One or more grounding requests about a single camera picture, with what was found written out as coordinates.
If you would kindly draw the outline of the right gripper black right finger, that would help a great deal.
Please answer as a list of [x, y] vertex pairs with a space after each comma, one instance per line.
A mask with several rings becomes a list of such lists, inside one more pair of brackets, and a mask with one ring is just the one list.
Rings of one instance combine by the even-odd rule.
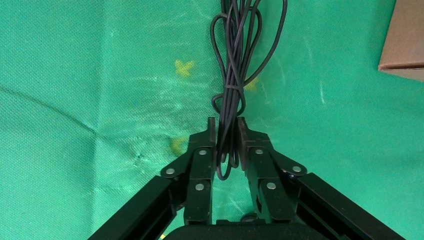
[[237, 119], [237, 151], [262, 240], [399, 240], [401, 236]]

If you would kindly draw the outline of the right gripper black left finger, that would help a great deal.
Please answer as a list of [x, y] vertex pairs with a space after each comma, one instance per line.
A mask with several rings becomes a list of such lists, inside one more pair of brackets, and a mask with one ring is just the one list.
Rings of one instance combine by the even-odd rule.
[[95, 233], [91, 240], [158, 240], [184, 208], [186, 225], [212, 221], [215, 118], [190, 135], [187, 151], [166, 165]]

